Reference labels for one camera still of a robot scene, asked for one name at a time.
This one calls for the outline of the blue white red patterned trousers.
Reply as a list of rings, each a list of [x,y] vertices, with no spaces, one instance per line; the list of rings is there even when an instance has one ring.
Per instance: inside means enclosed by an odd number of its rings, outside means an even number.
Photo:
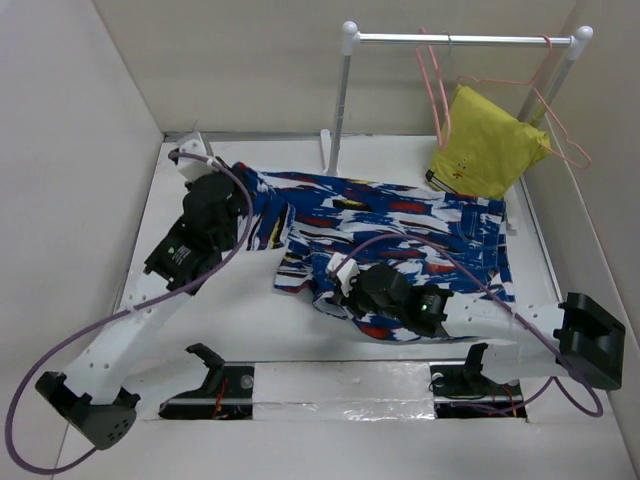
[[[352,322],[384,342],[422,337],[400,323],[359,321],[337,303],[326,272],[334,253],[355,252],[359,269],[386,263],[411,284],[433,284],[481,297],[480,284],[506,302],[515,299],[507,257],[505,204],[501,200],[434,192],[302,172],[232,167],[253,199],[249,251],[284,249],[274,287],[306,293],[319,312]],[[373,239],[373,245],[356,252]]]

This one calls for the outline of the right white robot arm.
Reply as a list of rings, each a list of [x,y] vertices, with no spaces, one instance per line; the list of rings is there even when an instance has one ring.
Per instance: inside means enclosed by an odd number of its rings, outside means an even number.
[[[571,292],[563,302],[518,311],[503,301],[413,286],[386,264],[361,270],[348,261],[328,273],[341,306],[358,319],[379,315],[426,338],[479,339],[462,369],[462,381],[473,393],[544,376],[567,376],[605,391],[622,386],[626,329],[585,294]]]

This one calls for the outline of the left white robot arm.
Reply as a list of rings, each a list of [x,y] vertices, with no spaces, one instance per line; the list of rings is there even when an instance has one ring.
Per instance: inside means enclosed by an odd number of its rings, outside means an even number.
[[[60,372],[36,391],[97,450],[131,429],[140,397],[124,381],[162,326],[245,243],[251,195],[235,176],[206,174],[190,183],[182,214],[144,262],[124,314],[108,322]]]

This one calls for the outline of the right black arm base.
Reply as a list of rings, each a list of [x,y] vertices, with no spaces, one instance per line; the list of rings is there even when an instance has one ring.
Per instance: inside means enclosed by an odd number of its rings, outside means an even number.
[[[495,383],[482,374],[486,343],[472,345],[463,363],[430,365],[429,391],[437,419],[527,417],[519,382]]]

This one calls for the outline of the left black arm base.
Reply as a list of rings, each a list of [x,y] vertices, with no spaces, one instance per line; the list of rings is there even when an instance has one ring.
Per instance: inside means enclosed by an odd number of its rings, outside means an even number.
[[[228,363],[202,343],[186,352],[207,369],[201,384],[164,401],[158,416],[164,420],[251,420],[255,365]]]

